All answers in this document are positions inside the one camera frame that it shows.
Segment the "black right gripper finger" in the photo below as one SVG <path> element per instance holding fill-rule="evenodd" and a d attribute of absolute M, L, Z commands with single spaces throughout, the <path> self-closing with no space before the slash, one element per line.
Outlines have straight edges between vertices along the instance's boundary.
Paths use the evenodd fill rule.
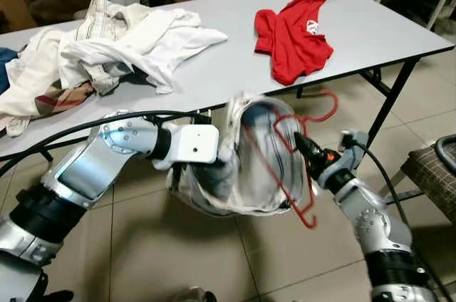
<path fill-rule="evenodd" d="M 303 133 L 294 133 L 294 149 L 303 155 L 305 158 L 323 158 L 325 152 L 322 146 L 317 145 L 310 138 L 307 138 Z"/>
<path fill-rule="evenodd" d="M 303 133 L 294 133 L 294 149 L 302 155 L 306 168 L 310 167 L 311 151 L 315 142 L 303 135 Z"/>

